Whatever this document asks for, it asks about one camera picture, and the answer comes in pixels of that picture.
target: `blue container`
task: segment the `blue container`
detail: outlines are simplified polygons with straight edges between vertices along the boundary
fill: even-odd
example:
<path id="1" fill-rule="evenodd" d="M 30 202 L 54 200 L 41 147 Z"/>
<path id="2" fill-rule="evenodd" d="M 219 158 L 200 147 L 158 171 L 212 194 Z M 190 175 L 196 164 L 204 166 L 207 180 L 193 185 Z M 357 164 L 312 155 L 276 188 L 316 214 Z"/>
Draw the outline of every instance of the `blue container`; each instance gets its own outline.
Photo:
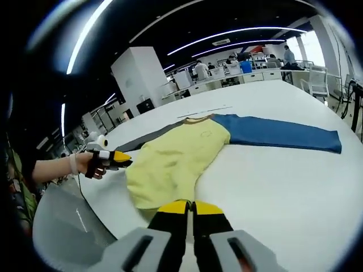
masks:
<path id="1" fill-rule="evenodd" d="M 252 72 L 252 65 L 250 61 L 241 61 L 239 65 L 244 74 Z"/>

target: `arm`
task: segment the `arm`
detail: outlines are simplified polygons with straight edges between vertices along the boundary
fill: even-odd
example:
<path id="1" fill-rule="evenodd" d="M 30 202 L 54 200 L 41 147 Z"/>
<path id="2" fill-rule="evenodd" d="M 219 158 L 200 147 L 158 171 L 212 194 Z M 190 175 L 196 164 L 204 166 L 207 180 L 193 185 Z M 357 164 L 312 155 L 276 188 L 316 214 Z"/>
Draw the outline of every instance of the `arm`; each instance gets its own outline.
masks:
<path id="1" fill-rule="evenodd" d="M 92 156 L 93 154 L 90 152 L 76 154 L 75 160 L 79 173 L 85 174 L 87 172 L 88 162 L 92 159 Z M 65 157 L 54 160 L 38 160 L 32 172 L 32 178 L 36 183 L 42 183 L 69 174 L 72 174 L 70 158 Z M 104 174 L 105 169 L 100 166 L 100 168 L 97 169 L 94 178 L 102 179 L 102 175 Z"/>

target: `white table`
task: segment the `white table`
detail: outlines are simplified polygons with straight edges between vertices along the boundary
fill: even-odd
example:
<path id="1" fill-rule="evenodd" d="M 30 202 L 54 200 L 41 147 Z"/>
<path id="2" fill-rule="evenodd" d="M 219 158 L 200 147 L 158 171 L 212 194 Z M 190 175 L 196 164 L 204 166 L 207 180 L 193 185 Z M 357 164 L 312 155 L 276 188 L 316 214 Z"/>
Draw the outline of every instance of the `white table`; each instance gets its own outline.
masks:
<path id="1" fill-rule="evenodd" d="M 218 79 L 214 79 L 214 78 L 205 79 L 205 80 L 197 82 L 194 85 L 191 85 L 188 88 L 184 88 L 184 89 L 181 89 L 179 91 L 172 92 L 172 93 L 170 93 L 168 95 L 165 95 L 164 97 L 162 97 L 162 99 L 166 99 L 166 98 L 168 98 L 170 96 L 177 95 L 177 94 L 179 94 L 181 92 L 184 92 L 185 90 L 188 90 L 190 88 L 200 87 L 200 86 L 203 86 L 203 85 L 206 85 L 206 84 L 219 82 L 221 80 L 225 80 L 225 79 L 229 79 L 229 78 L 237 78 L 237 77 L 242 77 L 244 75 L 255 75 L 255 74 L 261 74 L 261 73 L 282 73 L 282 72 L 292 72 L 293 73 L 293 78 L 294 78 L 294 85 L 296 87 L 300 88 L 301 75 L 308 74 L 310 71 L 308 69 L 301 70 L 301 71 L 299 71 L 299 70 L 281 70 L 281 69 L 277 69 L 277 68 L 256 69 L 256 70 L 253 70 L 251 73 L 245 73 L 245 74 L 241 73 L 241 74 L 235 74 L 235 75 L 227 75 L 227 76 L 225 76 L 223 78 L 218 78 Z M 328 77 L 333 77 L 333 78 L 336 78 L 336 79 L 340 78 L 338 75 L 333 75 L 333 74 L 330 74 L 330 73 L 328 73 Z"/>
<path id="2" fill-rule="evenodd" d="M 225 146 L 199 178 L 196 196 L 219 206 L 277 255 L 289 271 L 331 271 L 354 242 L 363 220 L 363 145 L 329 108 L 281 80 L 253 82 L 178 100 L 119 125 L 110 148 L 180 120 L 179 116 L 238 114 L 337 130 L 342 153 L 293 148 Z M 135 159 L 137 152 L 130 152 Z M 130 201 L 124 171 L 102 180 L 81 177 L 88 203 L 117 237 L 147 221 Z M 180 271 L 198 271 L 192 244 Z"/>

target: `person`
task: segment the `person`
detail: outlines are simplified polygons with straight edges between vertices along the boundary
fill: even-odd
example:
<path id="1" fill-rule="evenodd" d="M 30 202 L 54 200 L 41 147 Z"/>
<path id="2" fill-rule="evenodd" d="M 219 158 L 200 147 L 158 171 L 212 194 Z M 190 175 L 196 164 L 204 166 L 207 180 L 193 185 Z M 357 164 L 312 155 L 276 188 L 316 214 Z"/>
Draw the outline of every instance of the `person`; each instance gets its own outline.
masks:
<path id="1" fill-rule="evenodd" d="M 200 60 L 197 61 L 197 65 L 195 66 L 195 72 L 198 75 L 198 80 L 208 78 L 208 66 L 202 63 Z"/>
<path id="2" fill-rule="evenodd" d="M 85 174 L 93 153 L 84 152 L 60 159 L 37 160 L 34 155 L 36 149 L 29 147 L 29 143 L 25 141 L 27 136 L 24 135 L 24 130 L 18 127 L 19 120 L 16 117 L 14 119 L 14 114 L 11 114 L 12 97 L 9 105 L 6 128 L 3 131 L 6 186 L 16 207 L 20 226 L 27 236 L 31 236 L 37 203 L 41 197 L 39 186 L 71 173 Z M 93 177 L 102 179 L 104 174 L 105 169 L 100 165 Z"/>
<path id="3" fill-rule="evenodd" d="M 276 63 L 276 67 L 277 68 L 280 68 L 281 67 L 280 60 L 277 59 L 274 54 L 270 54 L 270 58 L 267 60 L 267 62 L 269 62 L 269 63 Z"/>
<path id="4" fill-rule="evenodd" d="M 208 69 L 211 70 L 211 69 L 215 69 L 216 67 L 214 65 L 212 65 L 212 63 L 208 63 Z"/>
<path id="5" fill-rule="evenodd" d="M 284 46 L 285 48 L 285 53 L 284 53 L 284 61 L 285 61 L 285 66 L 286 65 L 292 65 L 294 63 L 296 63 L 295 61 L 295 55 L 294 53 L 290 50 L 288 45 Z"/>
<path id="6" fill-rule="evenodd" d="M 238 61 L 235 59 L 234 56 L 229 56 L 227 61 L 226 61 L 226 64 L 234 64 L 234 63 L 237 63 Z"/>

